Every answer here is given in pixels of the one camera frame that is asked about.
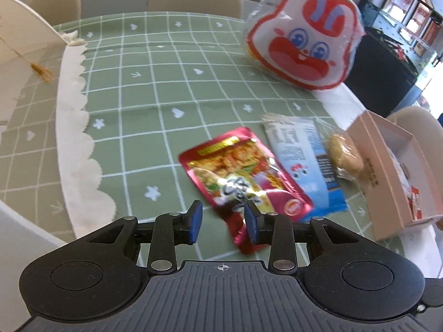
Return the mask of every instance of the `cartoon bunny face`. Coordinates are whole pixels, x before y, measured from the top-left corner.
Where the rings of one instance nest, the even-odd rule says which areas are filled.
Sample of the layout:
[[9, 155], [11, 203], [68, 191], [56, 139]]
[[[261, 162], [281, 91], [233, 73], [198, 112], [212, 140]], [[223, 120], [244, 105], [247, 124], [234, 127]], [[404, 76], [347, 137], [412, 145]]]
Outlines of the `cartoon bunny face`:
[[282, 0], [247, 35], [250, 50], [280, 77], [311, 90], [344, 81], [362, 36], [348, 0]]

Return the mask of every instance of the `white grid pattern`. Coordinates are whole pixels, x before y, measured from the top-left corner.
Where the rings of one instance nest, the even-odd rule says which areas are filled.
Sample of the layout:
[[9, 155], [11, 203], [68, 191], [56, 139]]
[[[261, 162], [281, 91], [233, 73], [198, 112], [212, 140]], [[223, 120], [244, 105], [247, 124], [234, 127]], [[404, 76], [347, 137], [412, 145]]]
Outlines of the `white grid pattern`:
[[118, 106], [119, 106], [119, 112], [118, 112], [118, 134], [119, 134], [119, 146], [120, 146], [120, 162], [121, 162], [121, 169], [123, 173], [123, 188], [125, 192], [125, 199], [126, 199], [126, 208], [128, 211], [128, 215], [132, 216], [132, 208], [131, 208], [131, 202], [129, 199], [129, 191], [128, 191], [128, 182], [126, 179], [126, 162], [125, 162], [125, 149], [123, 148], [123, 121], [121, 117], [121, 80], [122, 80], [122, 64], [123, 64], [123, 40], [125, 38], [125, 14], [122, 14], [121, 24], [122, 24], [122, 34], [121, 34], [121, 46], [120, 46], [120, 61], [119, 61], [119, 69], [118, 69]]
[[[211, 18], [211, 17], [213, 17], [212, 15], [209, 15], [209, 14], [197, 14], [197, 13], [193, 13], [192, 14], [193, 16], [196, 16], [196, 17], [207, 17], [207, 18]], [[120, 14], [118, 14], [118, 16], [119, 17], [116, 17], [115, 19], [105, 19], [105, 20], [103, 20], [103, 21], [118, 21], [118, 20], [121, 20], [121, 15]], [[130, 16], [130, 18], [131, 19], [136, 19], [137, 17], [142, 17], [142, 18], [146, 18], [146, 13], [143, 13], [143, 14], [140, 14], [140, 15], [136, 15], [136, 14], [131, 14], [131, 16]], [[152, 13], [152, 12], [150, 12], [149, 13], [149, 16], [151, 16], [151, 17], [166, 17], [166, 15], [164, 15], [164, 14], [156, 14], [156, 13]], [[177, 16], [177, 17], [183, 17], [183, 14], [175, 14], [175, 13], [169, 13], [168, 14], [168, 16], [172, 16], [172, 17], [175, 17], [175, 16]], [[227, 17], [227, 16], [223, 16], [223, 17], [221, 17], [221, 19], [222, 20], [226, 20], [226, 21], [234, 21], [234, 22], [243, 22], [243, 20], [241, 20], [241, 19], [235, 19], [235, 18], [233, 18], [233, 17]], [[67, 27], [67, 29], [66, 29], [66, 31], [75, 31], [75, 30], [77, 30], [78, 28], [80, 28], [80, 27], [84, 27], [84, 26], [90, 26], [90, 25], [96, 25], [97, 24], [97, 21], [94, 21], [94, 22], [89, 22], [89, 23], [86, 23], [86, 24], [84, 24], [84, 23], [81, 23], [82, 22], [82, 20], [79, 20], [79, 24], [78, 25], [74, 25], [74, 26], [69, 26], [69, 27]], [[57, 29], [58, 30], [60, 30], [61, 29], [61, 25], [57, 25], [57, 26], [55, 26], [55, 27], [57, 27]]]
[[[38, 63], [41, 66], [44, 66], [46, 68], [51, 68], [53, 70], [53, 72], [55, 70], [58, 70], [60, 67], [60, 61], [61, 61], [61, 54], [63, 53], [63, 50], [56, 50], [54, 53], [51, 54], [51, 56], [49, 55], [51, 50], [51, 47], [48, 47], [46, 49], [45, 52], [45, 56], [47, 57], [43, 57], [43, 59], [41, 59]], [[57, 83], [56, 81], [58, 80], [58, 76], [55, 76], [53, 78], [53, 82], [51, 83], [52, 86], [48, 87], [47, 83], [43, 82], [36, 74], [32, 74], [32, 79], [36, 79], [36, 81], [34, 81], [31, 84], [26, 84], [26, 87], [33, 87], [32, 92], [28, 92], [28, 94], [30, 94], [30, 102], [25, 104], [25, 105], [21, 105], [19, 107], [16, 108], [16, 110], [14, 111], [14, 113], [16, 113], [17, 111], [21, 110], [21, 109], [26, 109], [26, 112], [24, 114], [23, 120], [21, 121], [21, 124], [17, 127], [14, 128], [7, 128], [7, 132], [9, 131], [17, 131], [17, 135], [16, 135], [16, 139], [15, 139], [15, 143], [14, 143], [14, 147], [11, 151], [10, 154], [8, 155], [2, 155], [0, 156], [0, 159], [2, 158], [10, 158], [10, 164], [9, 164], [9, 169], [6, 175], [6, 183], [5, 183], [5, 187], [3, 190], [0, 191], [0, 194], [3, 195], [4, 200], [6, 201], [7, 198], [7, 194], [8, 193], [14, 193], [14, 192], [20, 192], [20, 191], [26, 191], [26, 190], [31, 190], [33, 192], [33, 206], [34, 206], [34, 223], [39, 226], [40, 225], [40, 217], [39, 213], [41, 213], [42, 211], [39, 210], [39, 189], [43, 188], [43, 187], [47, 187], [47, 186], [56, 186], [56, 185], [60, 185], [60, 181], [56, 181], [56, 182], [48, 182], [48, 183], [42, 183], [41, 182], [41, 176], [42, 176], [42, 172], [43, 172], [43, 164], [44, 164], [44, 158], [45, 158], [45, 153], [47, 151], [54, 151], [56, 150], [56, 147], [47, 147], [47, 143], [48, 143], [48, 138], [49, 138], [49, 134], [52, 133], [54, 134], [55, 131], [50, 131], [50, 124], [52, 124], [55, 121], [55, 108], [56, 108], [56, 97], [53, 98], [47, 98], [47, 99], [43, 99], [43, 100], [38, 100], [36, 101], [36, 93], [37, 91], [39, 91], [39, 87], [41, 87], [42, 89], [47, 89], [50, 88], [51, 92], [54, 93], [54, 95], [56, 95], [56, 87], [57, 87]], [[51, 108], [51, 112], [50, 115], [48, 116], [48, 118], [46, 120], [43, 121], [38, 121], [38, 122], [33, 122], [30, 123], [28, 122], [28, 118], [29, 118], [29, 113], [31, 110], [31, 106], [38, 106], [38, 104], [40, 103], [46, 103], [46, 102], [53, 102], [53, 106]], [[33, 126], [42, 126], [44, 125], [44, 128], [41, 130], [41, 137], [43, 137], [43, 145], [41, 148], [35, 149], [35, 150], [31, 150], [31, 151], [24, 151], [24, 152], [16, 152], [17, 146], [19, 144], [19, 139], [20, 138], [24, 138], [24, 132], [26, 132], [29, 129], [32, 129]], [[39, 154], [38, 157], [38, 166], [37, 166], [37, 171], [36, 171], [36, 182], [33, 185], [29, 185], [29, 186], [24, 186], [24, 187], [19, 187], [19, 188], [10, 188], [9, 187], [9, 182], [11, 179], [11, 173], [12, 173], [12, 164], [13, 164], [13, 160], [14, 157], [17, 156], [26, 156], [29, 154]]]
[[[172, 169], [173, 175], [174, 175], [174, 180], [175, 180], [175, 183], [176, 183], [177, 194], [178, 194], [179, 200], [180, 200], [180, 206], [182, 208], [181, 212], [184, 212], [184, 211], [187, 210], [187, 206], [185, 205], [184, 199], [183, 199], [183, 192], [182, 192], [181, 187], [179, 185], [179, 180], [178, 180], [178, 176], [177, 176], [177, 172], [176, 172], [176, 168], [180, 168], [181, 165], [174, 163], [174, 159], [173, 159], [172, 154], [171, 154], [171, 148], [169, 146], [169, 141], [168, 141], [168, 136], [167, 136], [168, 132], [171, 132], [171, 131], [184, 131], [186, 129], [198, 129], [198, 128], [202, 128], [203, 127], [205, 132], [206, 132], [206, 134], [207, 134], [207, 137], [209, 139], [211, 139], [212, 136], [211, 136], [211, 134], [210, 134], [210, 132], [208, 130], [209, 126], [221, 126], [221, 125], [228, 125], [228, 124], [232, 124], [232, 123], [239, 123], [239, 124], [244, 126], [245, 123], [260, 123], [261, 122], [261, 121], [242, 121], [240, 115], [238, 114], [238, 111], [235, 108], [234, 101], [245, 101], [246, 102], [246, 101], [258, 100], [258, 101], [260, 101], [263, 110], [266, 111], [266, 106], [264, 105], [264, 101], [267, 101], [267, 100], [282, 100], [282, 101], [285, 102], [285, 104], [286, 104], [287, 108], [289, 109], [289, 111], [291, 112], [291, 114], [295, 115], [293, 110], [292, 110], [292, 108], [289, 106], [289, 102], [295, 102], [295, 101], [298, 101], [298, 100], [303, 100], [303, 101], [306, 101], [306, 100], [316, 100], [316, 98], [314, 98], [314, 97], [312, 97], [312, 98], [302, 98], [302, 97], [300, 97], [298, 95], [297, 91], [293, 87], [291, 87], [291, 89], [294, 92], [294, 98], [283, 98], [282, 96], [279, 95], [278, 91], [274, 87], [274, 86], [277, 86], [278, 84], [281, 84], [281, 82], [273, 81], [273, 80], [269, 79], [266, 75], [262, 75], [262, 74], [261, 74], [261, 76], [263, 76], [263, 81], [249, 80], [249, 79], [246, 79], [243, 76], [243, 74], [242, 74], [242, 72], [241, 72], [239, 67], [241, 67], [241, 68], [244, 68], [244, 67], [253, 68], [253, 66], [249, 65], [249, 64], [235, 64], [235, 61], [232, 58], [232, 55], [242, 55], [242, 53], [241, 52], [236, 52], [233, 49], [232, 49], [233, 51], [229, 51], [228, 50], [229, 48], [231, 48], [230, 46], [238, 47], [239, 44], [240, 44], [240, 42], [239, 42], [239, 40], [238, 40], [238, 38], [236, 36], [236, 32], [239, 33], [240, 31], [235, 31], [232, 28], [231, 24], [230, 24], [230, 21], [238, 22], [238, 20], [226, 19], [224, 17], [222, 18], [222, 20], [224, 20], [224, 21], [226, 21], [228, 23], [229, 28], [230, 28], [230, 31], [223, 31], [223, 32], [232, 34], [236, 38], [238, 43], [236, 43], [236, 44], [221, 44], [218, 41], [216, 34], [214, 33], [211, 16], [209, 16], [209, 15], [207, 16], [208, 20], [209, 20], [209, 23], [210, 23], [210, 26], [211, 26], [211, 31], [203, 31], [203, 30], [202, 31], [193, 31], [192, 30], [192, 25], [191, 25], [191, 14], [187, 14], [188, 23], [189, 23], [189, 26], [190, 26], [190, 31], [187, 31], [187, 32], [190, 32], [190, 35], [191, 35], [195, 45], [198, 46], [199, 49], [198, 50], [180, 50], [180, 51], [178, 51], [178, 49], [176, 47], [176, 44], [179, 44], [180, 41], [174, 41], [173, 40], [172, 35], [175, 32], [174, 31], [170, 31], [170, 29], [169, 29], [169, 26], [170, 26], [169, 25], [169, 20], [170, 20], [170, 17], [172, 17], [172, 16], [183, 17], [184, 14], [170, 14], [170, 13], [166, 13], [165, 15], [156, 15], [156, 16], [165, 16], [167, 18], [168, 29], [167, 29], [166, 33], [169, 36], [169, 40], [168, 41], [162, 41], [162, 42], [161, 41], [155, 41], [154, 43], [157, 44], [157, 45], [168, 44], [169, 48], [172, 47], [173, 48], [172, 50], [170, 50], [168, 48], [168, 49], [165, 49], [164, 51], [165, 52], [174, 52], [176, 54], [176, 56], [177, 56], [178, 61], [179, 61], [178, 63], [172, 63], [172, 64], [167, 64], [167, 63], [157, 64], [157, 63], [153, 63], [152, 56], [151, 56], [152, 50], [151, 50], [151, 46], [150, 46], [150, 43], [153, 43], [153, 42], [149, 41], [149, 35], [150, 34], [127, 35], [127, 36], [145, 36], [145, 43], [146, 43], [146, 47], [147, 47], [147, 52], [127, 52], [127, 53], [123, 52], [123, 44], [125, 46], [127, 46], [127, 45], [129, 45], [129, 46], [130, 45], [140, 45], [141, 44], [140, 42], [124, 43], [124, 38], [125, 38], [125, 16], [123, 16], [122, 18], [119, 17], [118, 19], [109, 19], [109, 20], [103, 20], [103, 21], [102, 21], [102, 19], [100, 20], [100, 38], [98, 40], [96, 39], [96, 40], [90, 40], [89, 41], [89, 42], [96, 42], [96, 41], [98, 41], [96, 50], [94, 52], [94, 56], [92, 58], [86, 59], [86, 60], [92, 60], [91, 67], [90, 67], [89, 71], [87, 71], [87, 73], [89, 74], [89, 78], [88, 78], [86, 94], [89, 94], [89, 93], [95, 92], [95, 91], [100, 91], [100, 90], [108, 90], [108, 89], [112, 89], [112, 88], [118, 88], [118, 91], [119, 91], [119, 104], [118, 104], [118, 108], [111, 108], [111, 109], [104, 109], [104, 110], [97, 110], [97, 111], [89, 111], [89, 113], [90, 114], [98, 114], [98, 113], [103, 113], [103, 112], [108, 112], [108, 111], [117, 111], [118, 112], [118, 116], [119, 116], [119, 136], [117, 136], [117, 137], [110, 137], [110, 138], [96, 139], [96, 142], [107, 141], [107, 140], [112, 140], [112, 139], [119, 139], [119, 141], [120, 141], [120, 158], [121, 158], [121, 163], [122, 163], [122, 172], [121, 173], [113, 173], [113, 174], [104, 175], [103, 177], [107, 178], [107, 177], [112, 177], [112, 176], [123, 176], [123, 180], [124, 180], [124, 184], [125, 184], [125, 200], [126, 200], [126, 204], [127, 204], [127, 207], [128, 207], [128, 214], [130, 214], [130, 215], [132, 214], [132, 210], [131, 210], [131, 206], [130, 206], [130, 199], [129, 199], [128, 187], [127, 187], [127, 183], [126, 183], [126, 176], [128, 174], [131, 174], [131, 173], [148, 171], [148, 170], [154, 170], [154, 169], [158, 169], [158, 168], [171, 168]], [[130, 17], [131, 18], [132, 17], [144, 17], [145, 18], [145, 32], [147, 31], [147, 19], [146, 19], [147, 13], [144, 13], [143, 15], [131, 15]], [[122, 36], [121, 36], [121, 44], [120, 44], [120, 53], [119, 54], [109, 54], [107, 56], [97, 56], [99, 48], [101, 48], [101, 49], [104, 49], [104, 48], [111, 49], [110, 46], [100, 47], [100, 45], [101, 45], [102, 40], [108, 40], [108, 39], [114, 38], [114, 37], [110, 37], [110, 38], [102, 39], [102, 35], [103, 35], [102, 23], [104, 21], [113, 21], [113, 20], [122, 20]], [[82, 27], [88, 26], [88, 25], [96, 25], [96, 24], [97, 24], [97, 22], [86, 23], [86, 24], [82, 24]], [[214, 43], [201, 43], [201, 44], [199, 44], [197, 42], [196, 38], [194, 37], [194, 33], [195, 32], [211, 33], [213, 35], [216, 43], [215, 44]], [[189, 41], [183, 41], [183, 43], [184, 44], [190, 44]], [[211, 72], [212, 72], [212, 74], [214, 76], [214, 79], [208, 79], [208, 80], [202, 80], [202, 79], [192, 80], [192, 79], [189, 79], [188, 76], [187, 76], [187, 73], [185, 71], [184, 66], [186, 66], [186, 65], [196, 65], [197, 66], [199, 64], [198, 63], [183, 63], [182, 60], [181, 60], [180, 53], [186, 52], [186, 51], [189, 51], [189, 52], [199, 51], [199, 52], [201, 52], [203, 57], [204, 57], [204, 59], [205, 59], [205, 61], [206, 61], [206, 64], [202, 64], [202, 65], [209, 67], [209, 69], [211, 70]], [[214, 51], [225, 53], [229, 57], [229, 59], [231, 60], [232, 64], [215, 64], [215, 63], [210, 63], [205, 53], [214, 52]], [[149, 57], [149, 65], [126, 65], [125, 67], [137, 68], [137, 67], [148, 67], [149, 66], [150, 71], [151, 71], [152, 82], [140, 83], [140, 84], [135, 83], [135, 84], [122, 85], [121, 70], [122, 70], [123, 55], [135, 54], [135, 53], [142, 53], [142, 54], [146, 54], [147, 53], [148, 57]], [[119, 56], [119, 62], [120, 62], [119, 63], [119, 86], [106, 87], [106, 88], [90, 90], [89, 89], [89, 86], [90, 86], [89, 85], [89, 83], [90, 83], [90, 76], [91, 76], [91, 74], [93, 72], [116, 69], [116, 68], [103, 68], [103, 69], [96, 69], [96, 70], [94, 70], [94, 62], [96, 61], [96, 59], [106, 58], [106, 57], [110, 57], [110, 56]], [[179, 65], [180, 68], [181, 68], [181, 71], [183, 73], [184, 80], [178, 80], [178, 81], [156, 81], [155, 76], [154, 76], [154, 69], [153, 69], [153, 66], [155, 66], [155, 65]], [[213, 70], [213, 68], [212, 68], [212, 66], [217, 66], [217, 65], [234, 66], [236, 68], [236, 70], [238, 71], [238, 74], [241, 77], [241, 79], [240, 80], [238, 80], [238, 79], [236, 79], [236, 80], [221, 80], [221, 79], [218, 79], [216, 74], [215, 74], [215, 72], [214, 72], [214, 70]], [[251, 92], [251, 94], [252, 94], [252, 96], [254, 98], [230, 98], [228, 96], [228, 94], [226, 93], [226, 91], [223, 89], [223, 86], [221, 84], [221, 82], [239, 82], [239, 81], [240, 82], [244, 82], [246, 84], [246, 86], [248, 87], [249, 91]], [[189, 100], [189, 101], [181, 101], [181, 102], [178, 101], [178, 102], [170, 102], [170, 103], [160, 103], [159, 102], [159, 97], [158, 97], [158, 92], [157, 92], [157, 87], [156, 87], [157, 84], [171, 83], [171, 82], [185, 82], [186, 85], [187, 85], [187, 88], [189, 90], [189, 93], [191, 95], [191, 100]], [[193, 94], [192, 88], [190, 86], [190, 82], [216, 82], [218, 84], [218, 86], [220, 87], [221, 91], [223, 92], [223, 95], [226, 97], [226, 99], [208, 99], [208, 100], [202, 99], [202, 100], [198, 100], [198, 99], [195, 98], [195, 96]], [[275, 93], [275, 97], [258, 98], [256, 96], [256, 94], [254, 93], [253, 89], [248, 85], [248, 83], [250, 83], [250, 82], [253, 82], [253, 83], [263, 83], [263, 84], [269, 85], [271, 87], [272, 91]], [[122, 101], [121, 101], [122, 88], [123, 87], [128, 87], [128, 86], [143, 86], [143, 85], [152, 85], [153, 90], [154, 90], [154, 97], [155, 97], [156, 103], [123, 107], [122, 106]], [[226, 101], [226, 100], [230, 101], [232, 110], [233, 110], [236, 118], [238, 119], [238, 121], [232, 121], [232, 122], [227, 122], [227, 123], [206, 124], [206, 122], [204, 120], [204, 116], [203, 116], [203, 114], [202, 114], [202, 112], [200, 110], [199, 104], [201, 102], [214, 102], [214, 101]], [[201, 120], [201, 124], [198, 125], [198, 126], [191, 126], [191, 127], [183, 127], [183, 128], [176, 128], [176, 129], [165, 129], [161, 107], [162, 106], [172, 105], [172, 104], [177, 105], [179, 103], [195, 103], [196, 106], [197, 106], [197, 110], [198, 110], [198, 113], [199, 113], [199, 118]], [[159, 110], [159, 118], [160, 118], [161, 130], [159, 130], [159, 131], [143, 132], [143, 133], [138, 133], [138, 134], [128, 134], [128, 135], [124, 135], [123, 136], [121, 112], [123, 110], [125, 110], [125, 109], [133, 109], [133, 108], [137, 108], [137, 107], [149, 107], [149, 106], [158, 106], [159, 107], [158, 110]], [[310, 108], [308, 103], [306, 104], [306, 106], [311, 111], [312, 116], [315, 116], [315, 117], [318, 117], [318, 118], [330, 118], [330, 116], [323, 116], [323, 117], [322, 116], [317, 116], [311, 110], [311, 108]], [[144, 135], [144, 134], [160, 134], [160, 133], [163, 135], [163, 139], [164, 139], [164, 142], [165, 142], [165, 146], [166, 146], [167, 153], [168, 153], [168, 159], [169, 159], [170, 163], [167, 164], [167, 165], [153, 166], [153, 167], [149, 167], [149, 168], [142, 168], [142, 169], [138, 169], [138, 170], [127, 171], [126, 168], [125, 168], [124, 150], [123, 150], [123, 143], [122, 143], [123, 138], [124, 137], [129, 137], [129, 136], [139, 136], [139, 135]], [[352, 196], [347, 201], [350, 201], [351, 199], [353, 199], [355, 197], [358, 197], [358, 195], [359, 194], [356, 194], [356, 195]], [[354, 219], [358, 229], [360, 230], [360, 233], [363, 233], [364, 231], [366, 231], [367, 228], [370, 227], [370, 225], [367, 225], [367, 226], [364, 226], [363, 228], [360, 228], [360, 226], [358, 225], [358, 222], [355, 219], [355, 216], [354, 216], [352, 211], [351, 211], [351, 215], [352, 215], [352, 217], [353, 217], [353, 219]], [[151, 220], [151, 219], [146, 219], [146, 221], [145, 220], [140, 220], [140, 221], [141, 222], [148, 222], [148, 220]], [[196, 248], [196, 253], [197, 253], [198, 257], [200, 259], [202, 259], [202, 254], [201, 254], [201, 252], [199, 250], [198, 244], [195, 245], [195, 248]], [[302, 255], [305, 263], [308, 263], [309, 260], [308, 260], [308, 257], [306, 255], [305, 250], [303, 248], [301, 248], [300, 245], [298, 245], [298, 248], [299, 248], [299, 250], [301, 252], [301, 255]], [[238, 253], [238, 250], [226, 252], [226, 253], [224, 253], [222, 255], [208, 258], [208, 260], [217, 260], [217, 259], [221, 259], [221, 258], [226, 258], [226, 257], [229, 257], [229, 256], [234, 255], [236, 253]]]

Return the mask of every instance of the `open box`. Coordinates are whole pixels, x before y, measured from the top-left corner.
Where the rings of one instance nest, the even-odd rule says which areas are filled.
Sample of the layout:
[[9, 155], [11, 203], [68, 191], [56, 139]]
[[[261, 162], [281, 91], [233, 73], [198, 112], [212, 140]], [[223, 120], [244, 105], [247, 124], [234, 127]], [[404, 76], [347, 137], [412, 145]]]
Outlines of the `open box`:
[[[361, 186], [377, 240], [443, 218], [443, 202], [436, 181], [413, 135], [370, 111], [361, 114], [348, 133], [365, 161], [367, 173]], [[400, 164], [406, 166], [409, 184], [419, 190], [421, 218], [413, 217], [388, 147]]]

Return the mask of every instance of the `red snack package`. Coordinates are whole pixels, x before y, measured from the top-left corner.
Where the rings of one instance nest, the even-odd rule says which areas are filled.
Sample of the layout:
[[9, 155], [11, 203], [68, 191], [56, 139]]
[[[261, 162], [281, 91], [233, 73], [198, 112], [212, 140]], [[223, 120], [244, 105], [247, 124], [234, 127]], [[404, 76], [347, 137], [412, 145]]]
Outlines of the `red snack package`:
[[423, 218], [420, 207], [420, 191], [415, 186], [411, 186], [411, 198], [409, 199], [409, 206], [411, 207], [414, 221]]
[[249, 240], [243, 206], [254, 201], [262, 213], [285, 214], [295, 222], [312, 202], [247, 127], [239, 127], [179, 156], [191, 180], [216, 207], [244, 254], [257, 249]]

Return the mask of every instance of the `white lace trim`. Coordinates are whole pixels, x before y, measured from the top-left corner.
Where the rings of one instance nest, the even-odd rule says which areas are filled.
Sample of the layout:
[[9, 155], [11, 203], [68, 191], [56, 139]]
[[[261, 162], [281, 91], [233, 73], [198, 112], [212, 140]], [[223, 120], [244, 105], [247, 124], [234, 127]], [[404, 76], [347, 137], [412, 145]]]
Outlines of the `white lace trim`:
[[63, 54], [55, 128], [61, 188], [74, 233], [80, 238], [111, 223], [116, 204], [98, 190], [102, 170], [97, 161], [90, 159], [94, 140], [84, 133], [89, 114], [83, 110], [87, 98], [81, 93], [86, 83], [81, 77], [86, 47], [76, 37], [72, 36], [72, 43], [67, 41]]

